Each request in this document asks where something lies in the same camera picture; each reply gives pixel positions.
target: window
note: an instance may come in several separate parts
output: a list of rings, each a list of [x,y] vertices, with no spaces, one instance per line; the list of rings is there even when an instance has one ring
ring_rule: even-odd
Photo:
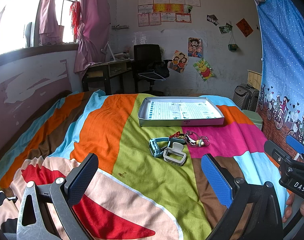
[[[0,13],[0,54],[39,43],[39,10],[42,0],[9,0]],[[64,26],[63,42],[74,42],[70,6],[74,0],[55,0],[58,25]]]

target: black chair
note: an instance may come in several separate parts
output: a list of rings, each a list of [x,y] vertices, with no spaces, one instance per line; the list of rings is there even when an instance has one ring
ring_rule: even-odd
[[[151,94],[154,96],[164,96],[164,93],[161,91],[155,91],[152,89],[155,80],[164,80],[170,76],[170,73],[167,71],[167,74],[159,76],[152,71],[148,70],[148,66],[153,62],[161,62],[161,51],[160,46],[157,44],[140,44],[134,45],[134,63],[132,64],[133,78],[135,83],[135,93],[138,93],[138,82],[140,80],[146,80],[150,83],[150,90],[144,91],[143,93]],[[172,61],[171,59],[164,60],[163,68],[168,66],[168,62]]]

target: metal bolt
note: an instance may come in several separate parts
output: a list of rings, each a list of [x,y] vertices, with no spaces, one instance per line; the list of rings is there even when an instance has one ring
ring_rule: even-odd
[[[267,187],[273,187],[273,184],[272,184],[272,182],[270,182],[270,181],[267,181],[267,182],[265,183],[265,185],[267,185]]]
[[[238,184],[243,184],[244,183],[244,179],[243,178],[236,178],[235,179],[236,180],[236,183],[238,183]]]
[[[32,186],[34,186],[34,182],[33,181],[27,182],[26,187],[32,187]]]
[[[57,178],[57,179],[55,180],[56,184],[62,184],[63,181],[64,181],[64,178]]]

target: suitcase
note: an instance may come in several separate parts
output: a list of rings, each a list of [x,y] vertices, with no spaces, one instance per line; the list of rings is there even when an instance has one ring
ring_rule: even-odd
[[[234,90],[233,102],[241,110],[255,112],[259,99],[259,90],[249,84],[241,84]]]

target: window sill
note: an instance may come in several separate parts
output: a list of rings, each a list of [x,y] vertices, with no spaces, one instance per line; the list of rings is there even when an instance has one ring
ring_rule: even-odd
[[[7,63],[13,62],[15,60],[32,57],[36,55],[60,52],[60,51],[71,51],[78,50],[79,44],[60,44],[60,45],[45,45],[38,47],[31,47],[25,49],[18,49],[10,51],[0,55],[0,66]]]

